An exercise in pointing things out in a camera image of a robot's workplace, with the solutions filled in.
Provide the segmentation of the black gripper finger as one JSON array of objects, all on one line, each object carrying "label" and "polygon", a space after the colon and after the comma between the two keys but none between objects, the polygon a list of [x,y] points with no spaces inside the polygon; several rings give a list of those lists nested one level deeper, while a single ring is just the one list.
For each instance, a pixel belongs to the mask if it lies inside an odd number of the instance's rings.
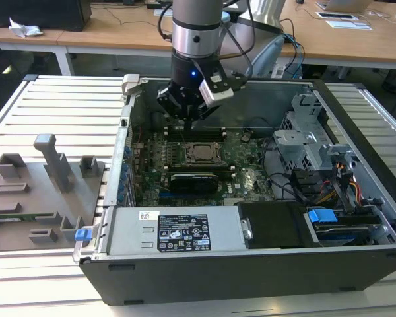
[{"label": "black gripper finger", "polygon": [[218,109],[218,106],[208,107],[205,103],[189,107],[187,115],[187,130],[191,130],[193,122],[204,120]]},{"label": "black gripper finger", "polygon": [[170,116],[183,121],[184,131],[189,130],[189,107],[183,87],[169,84],[165,89],[158,91],[156,99]]}]

